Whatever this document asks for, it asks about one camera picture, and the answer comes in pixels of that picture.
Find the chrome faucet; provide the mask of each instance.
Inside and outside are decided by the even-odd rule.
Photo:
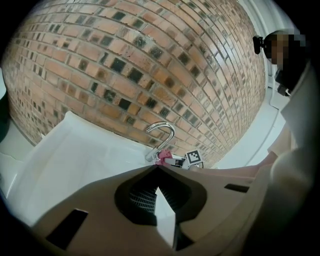
[[[157,154],[166,146],[168,145],[168,143],[174,138],[176,130],[175,127],[169,123],[169,122],[165,122],[165,121],[160,121],[160,122],[155,122],[151,125],[149,125],[145,130],[147,133],[151,132],[154,129],[158,129],[160,127],[168,127],[170,129],[170,135],[168,136],[168,138],[166,138],[165,141],[163,141],[159,146],[156,146],[154,149],[152,149],[148,154],[146,154],[145,159],[148,162],[151,162],[153,159],[156,158]]]

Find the brick wall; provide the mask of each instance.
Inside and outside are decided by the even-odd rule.
[[[265,95],[252,23],[235,0],[50,0],[2,60],[10,113],[34,143],[67,111],[154,146],[198,148],[210,166],[248,129]]]

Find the white sink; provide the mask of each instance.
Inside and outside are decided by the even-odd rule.
[[[145,160],[150,150],[67,112],[22,164],[8,193],[8,205],[32,226],[83,186],[152,165]]]

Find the sink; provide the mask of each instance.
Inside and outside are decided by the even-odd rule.
[[[152,148],[67,112],[31,151],[9,190],[12,212],[32,226],[46,211],[83,186],[152,165]]]

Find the beige fabric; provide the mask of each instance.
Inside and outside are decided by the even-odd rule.
[[[277,156],[282,153],[296,149],[297,143],[289,127],[285,124],[280,132],[278,138],[273,142],[273,144],[268,148],[268,152],[274,152]]]

